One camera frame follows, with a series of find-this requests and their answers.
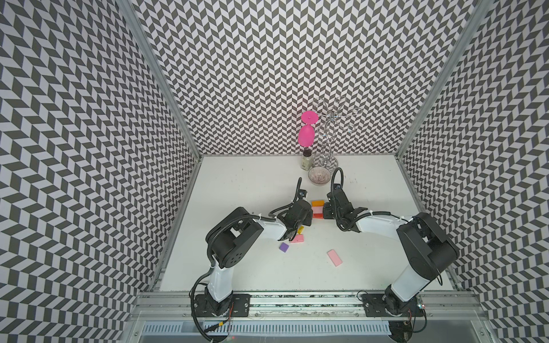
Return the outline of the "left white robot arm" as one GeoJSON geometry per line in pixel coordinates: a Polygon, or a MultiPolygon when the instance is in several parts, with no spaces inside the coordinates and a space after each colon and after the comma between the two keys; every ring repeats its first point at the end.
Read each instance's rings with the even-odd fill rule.
{"type": "Polygon", "coordinates": [[[246,317],[244,300],[248,295],[233,290],[234,267],[240,263],[257,240],[291,242],[302,226],[310,226],[313,207],[306,200],[296,200],[276,209],[272,216],[252,214],[237,207],[206,236],[208,272],[199,277],[190,291],[192,311],[196,317],[223,317],[237,310],[246,317]]]}

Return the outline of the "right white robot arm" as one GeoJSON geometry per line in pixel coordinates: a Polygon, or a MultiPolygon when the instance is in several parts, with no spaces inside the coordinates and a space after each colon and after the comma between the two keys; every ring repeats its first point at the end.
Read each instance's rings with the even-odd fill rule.
{"type": "Polygon", "coordinates": [[[335,220],[343,232],[377,234],[398,241],[407,265],[383,294],[365,294],[364,305],[380,309],[379,316],[400,317],[417,307],[417,295],[460,257],[460,250],[434,217],[421,212],[399,217],[387,211],[354,208],[343,189],[327,194],[324,218],[335,220]]]}

